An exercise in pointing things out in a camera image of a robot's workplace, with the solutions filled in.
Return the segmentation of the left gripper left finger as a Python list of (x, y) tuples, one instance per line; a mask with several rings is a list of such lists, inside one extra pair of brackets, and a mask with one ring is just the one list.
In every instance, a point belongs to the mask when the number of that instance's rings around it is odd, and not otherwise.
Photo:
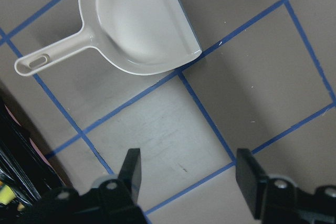
[(131, 148), (119, 174), (97, 179), (85, 194), (50, 191), (34, 206), (34, 223), (146, 223), (137, 203), (141, 176), (141, 151)]

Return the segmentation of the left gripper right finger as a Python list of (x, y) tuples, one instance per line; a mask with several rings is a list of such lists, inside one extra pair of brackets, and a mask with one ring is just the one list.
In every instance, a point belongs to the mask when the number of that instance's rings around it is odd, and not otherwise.
[(310, 194), (283, 176), (269, 175), (247, 148), (236, 151), (236, 182), (261, 223), (335, 223), (335, 186)]

